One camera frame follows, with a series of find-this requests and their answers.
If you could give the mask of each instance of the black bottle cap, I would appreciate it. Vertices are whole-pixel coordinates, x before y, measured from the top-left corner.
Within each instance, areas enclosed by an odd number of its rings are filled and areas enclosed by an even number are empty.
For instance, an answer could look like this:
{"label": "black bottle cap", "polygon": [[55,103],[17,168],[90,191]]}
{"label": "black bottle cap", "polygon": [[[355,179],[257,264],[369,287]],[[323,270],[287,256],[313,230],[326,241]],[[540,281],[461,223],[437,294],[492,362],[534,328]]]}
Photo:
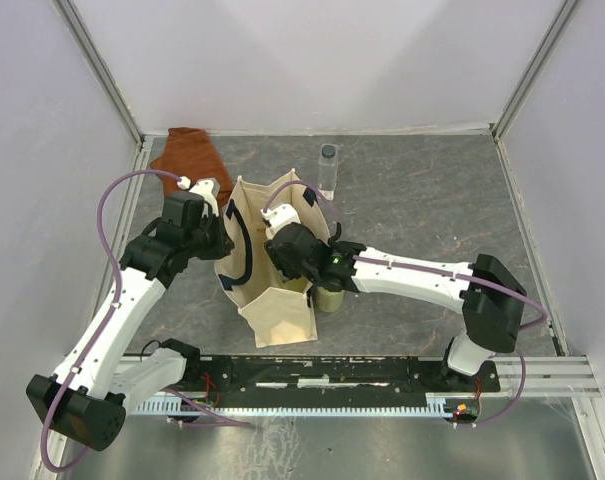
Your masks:
{"label": "black bottle cap", "polygon": [[322,147],[322,156],[324,158],[335,157],[335,147],[333,145],[324,145]]}

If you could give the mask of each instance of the bag handle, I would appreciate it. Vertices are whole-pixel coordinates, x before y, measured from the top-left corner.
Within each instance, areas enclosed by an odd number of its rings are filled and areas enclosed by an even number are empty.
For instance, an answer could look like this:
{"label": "bag handle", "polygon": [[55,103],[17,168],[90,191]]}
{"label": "bag handle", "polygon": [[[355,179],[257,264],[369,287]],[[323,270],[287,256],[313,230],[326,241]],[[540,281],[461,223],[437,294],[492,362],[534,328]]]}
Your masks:
{"label": "bag handle", "polygon": [[224,290],[231,291],[234,286],[244,285],[251,279],[251,274],[253,273],[253,248],[251,246],[251,237],[249,236],[249,229],[246,227],[246,223],[242,218],[242,214],[238,210],[238,207],[235,206],[235,202],[233,199],[229,200],[229,204],[226,207],[226,212],[224,213],[229,220],[235,215],[235,219],[238,221],[238,225],[240,226],[240,230],[242,231],[242,238],[244,239],[244,250],[245,250],[245,259],[244,259],[244,273],[242,276],[238,278],[227,277],[226,275],[219,274],[218,278],[220,279],[220,283],[222,284],[222,288]]}

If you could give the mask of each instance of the floor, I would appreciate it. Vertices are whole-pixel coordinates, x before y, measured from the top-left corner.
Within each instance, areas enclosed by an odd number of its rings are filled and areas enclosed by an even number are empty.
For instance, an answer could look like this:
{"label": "floor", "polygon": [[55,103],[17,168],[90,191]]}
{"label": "floor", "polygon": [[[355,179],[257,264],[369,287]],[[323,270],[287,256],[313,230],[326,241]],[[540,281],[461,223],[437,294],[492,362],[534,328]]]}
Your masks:
{"label": "floor", "polygon": [[[164,149],[153,144],[152,159]],[[320,145],[340,147],[335,205],[343,239],[402,256],[446,262],[497,256],[537,297],[507,185],[488,135],[215,137],[231,177],[268,184],[290,168],[317,177]],[[157,217],[161,183],[144,179],[131,235]],[[525,313],[526,320],[535,316]],[[212,262],[192,260],[151,310],[131,342],[175,337],[220,354],[442,355],[463,326],[461,316],[431,304],[384,294],[347,294],[341,309],[319,312],[319,339],[257,349],[253,331],[222,292]],[[555,354],[549,329],[520,334],[524,355]]]}
{"label": "floor", "polygon": [[[504,400],[483,403],[489,414],[504,407]],[[131,416],[113,445],[61,478],[595,479],[568,398],[523,400],[477,429],[417,418],[246,420],[255,427],[181,431],[162,417]]]}

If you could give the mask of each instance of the beige canvas bag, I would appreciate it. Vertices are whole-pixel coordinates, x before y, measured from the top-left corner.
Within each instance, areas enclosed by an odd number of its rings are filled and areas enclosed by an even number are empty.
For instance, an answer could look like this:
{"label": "beige canvas bag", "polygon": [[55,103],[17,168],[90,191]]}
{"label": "beige canvas bag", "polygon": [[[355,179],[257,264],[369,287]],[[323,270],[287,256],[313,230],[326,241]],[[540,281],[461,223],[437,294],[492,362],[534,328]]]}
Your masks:
{"label": "beige canvas bag", "polygon": [[[266,226],[260,210],[271,194],[289,180],[299,180],[295,170],[268,186],[238,177],[224,213],[224,226],[235,248],[231,255],[215,262],[215,273],[226,295],[255,332],[256,347],[318,338],[311,283],[300,279],[285,285],[264,249]],[[310,189],[291,185],[278,194],[271,208],[281,203],[292,205],[302,224],[324,242],[328,241],[326,220]]]}

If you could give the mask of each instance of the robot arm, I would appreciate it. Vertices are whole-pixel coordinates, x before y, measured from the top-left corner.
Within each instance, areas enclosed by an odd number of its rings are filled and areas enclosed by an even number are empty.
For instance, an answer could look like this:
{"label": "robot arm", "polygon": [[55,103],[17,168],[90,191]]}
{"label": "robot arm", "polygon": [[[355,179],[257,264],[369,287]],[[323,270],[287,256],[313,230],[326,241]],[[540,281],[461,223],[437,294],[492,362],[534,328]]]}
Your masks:
{"label": "robot arm", "polygon": [[452,340],[445,355],[445,369],[473,376],[496,352],[514,351],[524,305],[504,293],[457,278],[483,278],[526,295],[496,258],[479,255],[471,264],[398,257],[362,244],[338,241],[339,225],[338,233],[327,245],[302,225],[293,207],[286,204],[268,210],[263,217],[269,239],[265,248],[287,279],[304,276],[329,291],[391,293],[462,314],[466,328]]}
{"label": "robot arm", "polygon": [[140,323],[189,259],[223,258],[233,248],[219,216],[215,200],[218,189],[214,179],[205,179],[188,192],[176,192],[165,199],[162,216],[126,246],[120,260],[122,295],[115,305],[117,310],[82,366],[74,364],[114,305],[115,288],[53,374],[33,377],[27,396],[44,421],[62,381],[69,371],[75,373],[56,410],[53,430],[103,450],[115,439],[129,412],[162,388],[178,383],[188,369],[196,368],[199,350],[171,339],[139,365],[115,374]]}

